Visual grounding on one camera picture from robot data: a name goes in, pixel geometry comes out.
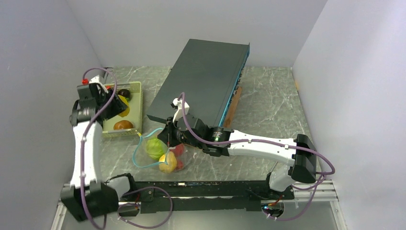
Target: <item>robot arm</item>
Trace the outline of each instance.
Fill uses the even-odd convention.
[[[99,82],[99,77],[90,80],[88,84],[77,87],[79,100],[75,101],[70,123],[75,134],[75,166],[70,180],[70,187],[61,191],[61,201],[68,208],[77,221],[86,220],[81,202],[81,164],[84,164],[85,173],[85,199],[87,208],[93,217],[115,212],[122,195],[134,189],[134,179],[127,173],[102,181],[100,170],[99,150],[102,138],[103,120],[120,115],[127,106],[116,94],[111,103],[91,124],[84,142],[84,161],[81,159],[81,141],[90,119],[102,108],[113,94],[112,89],[107,89]]]
[[[184,106],[185,110],[189,109],[186,102]],[[158,138],[169,147],[184,143],[202,149],[211,156],[251,156],[283,163],[280,169],[271,173],[269,186],[276,192],[283,192],[294,182],[314,183],[316,181],[316,156],[289,147],[300,146],[315,150],[306,135],[299,134],[296,139],[276,139],[249,135],[224,127],[208,127],[202,120],[192,115],[179,116],[182,113],[181,99],[175,99],[172,107],[178,109],[175,113],[177,116],[169,117],[165,128],[158,135]],[[188,121],[192,132],[210,144],[195,138],[187,128],[185,120]],[[279,146],[270,145],[269,141],[279,143]]]

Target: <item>yellow fruit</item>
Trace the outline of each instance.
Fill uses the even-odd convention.
[[[120,117],[125,117],[130,113],[130,105],[125,97],[121,95],[118,95],[118,97],[124,102],[125,105],[127,105],[127,108],[119,114]]]
[[[176,165],[178,164],[178,161],[176,160],[175,154],[173,152],[168,152],[166,155],[162,155],[162,157],[159,159],[159,162],[163,162],[159,164],[159,170],[164,173],[173,172],[176,169]]]

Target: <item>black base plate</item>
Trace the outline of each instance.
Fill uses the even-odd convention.
[[[253,193],[276,200],[294,199],[289,186],[282,193],[269,189],[267,181],[204,181],[204,182],[136,182],[137,189],[156,186],[166,190],[172,197],[173,211],[245,209],[260,211],[261,198]],[[141,213],[168,211],[170,203],[166,195],[157,189],[140,193]]]

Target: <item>dark gray box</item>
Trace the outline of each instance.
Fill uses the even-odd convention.
[[[148,118],[165,123],[175,114],[173,99],[185,92],[189,114],[208,126],[222,126],[248,55],[249,44],[189,39],[148,108]]]

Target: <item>blue string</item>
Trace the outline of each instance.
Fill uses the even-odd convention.
[[[168,164],[166,155],[168,154],[169,149],[168,149],[168,151],[166,151],[166,153],[165,153],[165,162],[159,162],[159,161],[158,161],[158,162],[155,162],[155,163],[150,164],[150,165],[147,165],[147,166],[139,166],[139,165],[137,165],[136,160],[135,160],[135,153],[137,152],[138,147],[141,146],[142,140],[145,139],[145,138],[148,138],[148,137],[152,136],[155,132],[157,132],[157,131],[159,131],[159,130],[163,130],[163,128],[157,128],[157,129],[155,129],[154,131],[150,132],[150,133],[149,133],[148,135],[146,135],[145,137],[140,136],[140,142],[138,143],[138,145],[137,145],[137,147],[135,148],[134,153],[133,153],[133,163],[134,163],[134,165],[137,166],[138,168],[149,168],[149,167],[152,167],[152,166],[155,166],[155,165],[159,165],[159,164],[163,164],[163,163]]]

